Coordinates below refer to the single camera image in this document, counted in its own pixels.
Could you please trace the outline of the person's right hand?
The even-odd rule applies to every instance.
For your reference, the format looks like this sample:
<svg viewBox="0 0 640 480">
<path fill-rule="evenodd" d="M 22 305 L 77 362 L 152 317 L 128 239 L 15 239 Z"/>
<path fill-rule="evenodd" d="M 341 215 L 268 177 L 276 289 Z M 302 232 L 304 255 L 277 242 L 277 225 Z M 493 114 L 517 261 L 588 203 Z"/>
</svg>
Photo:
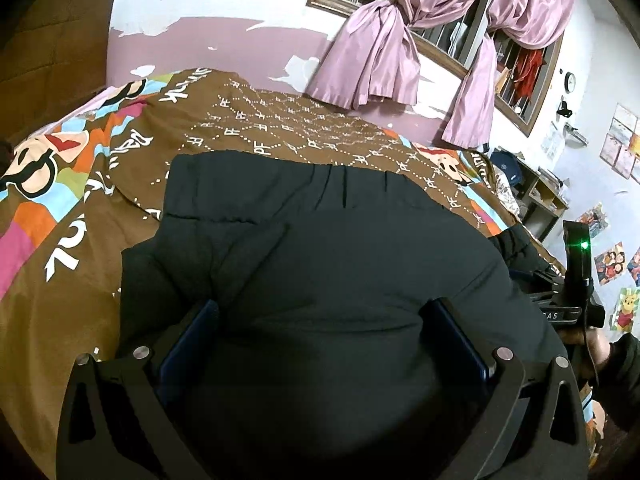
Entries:
<svg viewBox="0 0 640 480">
<path fill-rule="evenodd" d="M 602 328 L 588 328 L 583 332 L 573 330 L 565 333 L 562 339 L 566 344 L 578 346 L 580 352 L 585 355 L 578 374 L 582 379 L 595 378 L 611 357 L 612 344 Z"/>
</svg>

